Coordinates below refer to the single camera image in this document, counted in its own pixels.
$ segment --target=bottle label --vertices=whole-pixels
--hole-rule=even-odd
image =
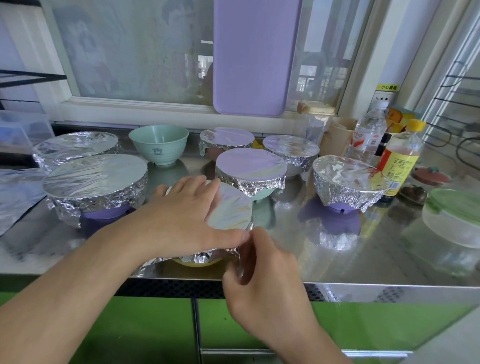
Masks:
[[[386,149],[378,163],[378,169],[390,180],[385,196],[395,196],[407,179],[419,156],[406,156]]]
[[[375,148],[379,145],[382,136],[380,134],[371,133],[368,130],[355,130],[353,132],[351,144],[357,150],[365,150],[367,147]]]

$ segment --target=purple cutting board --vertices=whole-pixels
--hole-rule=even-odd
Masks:
[[[285,111],[301,3],[215,0],[215,110],[255,116]]]

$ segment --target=hand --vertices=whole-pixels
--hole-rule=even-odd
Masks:
[[[235,321],[286,363],[350,363],[318,325],[295,256],[278,249],[263,228],[251,237],[240,247],[242,278],[233,262],[223,276]]]
[[[147,204],[100,231],[127,242],[143,261],[235,248],[249,239],[247,231],[207,225],[220,204],[219,187],[219,179],[206,184],[205,176],[180,179],[168,195],[168,186],[160,185]]]

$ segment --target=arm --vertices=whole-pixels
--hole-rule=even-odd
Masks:
[[[288,364],[352,364],[320,327],[300,278],[297,260],[275,246],[262,228],[241,247],[244,273],[231,263],[223,291],[232,317]]]
[[[119,286],[158,256],[232,248],[243,230],[220,231],[205,221],[218,203],[220,181],[205,176],[177,182],[93,235],[0,307],[0,363],[67,363]]]

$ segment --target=bowl with cartoon print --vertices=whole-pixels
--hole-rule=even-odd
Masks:
[[[128,137],[138,153],[156,165],[174,163],[185,150],[188,130],[175,125],[150,125],[132,130]]]

